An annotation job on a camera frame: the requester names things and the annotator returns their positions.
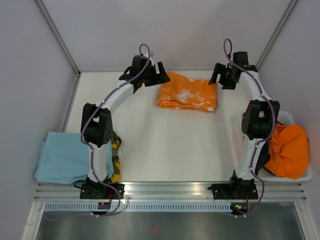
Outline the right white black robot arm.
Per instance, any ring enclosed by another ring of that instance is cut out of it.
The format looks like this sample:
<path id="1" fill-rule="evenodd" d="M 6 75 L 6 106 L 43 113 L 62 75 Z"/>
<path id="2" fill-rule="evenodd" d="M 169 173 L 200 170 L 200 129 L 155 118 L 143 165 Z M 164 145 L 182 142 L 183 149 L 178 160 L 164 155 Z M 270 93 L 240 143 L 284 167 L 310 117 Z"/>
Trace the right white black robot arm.
<path id="1" fill-rule="evenodd" d="M 228 64 L 216 63 L 209 84 L 219 83 L 224 90 L 241 85 L 248 97 L 248 105 L 241 116 L 240 130 L 244 145 L 238 166 L 228 183 L 213 183 L 208 189 L 215 200 L 257 200 L 255 181 L 260 169 L 270 160 L 268 141 L 276 127 L 280 103 L 271 100 L 263 89 L 255 65 L 250 65 L 248 53 L 226 54 Z"/>

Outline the orange white tie-dye trousers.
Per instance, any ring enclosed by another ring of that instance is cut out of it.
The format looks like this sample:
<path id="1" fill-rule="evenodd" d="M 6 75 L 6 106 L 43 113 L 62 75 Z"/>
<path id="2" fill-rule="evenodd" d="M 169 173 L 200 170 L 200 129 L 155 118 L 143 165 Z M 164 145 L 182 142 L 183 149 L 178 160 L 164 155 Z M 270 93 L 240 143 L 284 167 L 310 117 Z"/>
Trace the orange white tie-dye trousers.
<path id="1" fill-rule="evenodd" d="M 161 85 L 156 106 L 172 110 L 214 112 L 218 108 L 218 85 L 208 79 L 190 78 L 168 71 L 170 81 Z"/>

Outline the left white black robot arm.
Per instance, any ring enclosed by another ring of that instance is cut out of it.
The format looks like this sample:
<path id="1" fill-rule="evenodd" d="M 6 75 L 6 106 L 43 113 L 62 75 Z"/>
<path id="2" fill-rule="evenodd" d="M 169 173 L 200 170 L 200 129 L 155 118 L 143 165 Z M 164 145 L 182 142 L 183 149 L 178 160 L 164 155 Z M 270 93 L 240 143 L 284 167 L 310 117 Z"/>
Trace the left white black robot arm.
<path id="1" fill-rule="evenodd" d="M 106 199 L 123 190 L 118 150 L 122 140 L 113 129 L 112 115 L 142 86 L 170 82 L 162 62 L 135 55 L 131 66 L 119 77 L 116 88 L 95 104 L 86 103 L 82 110 L 81 141 L 88 146 L 89 172 L 81 186 L 81 199 Z"/>

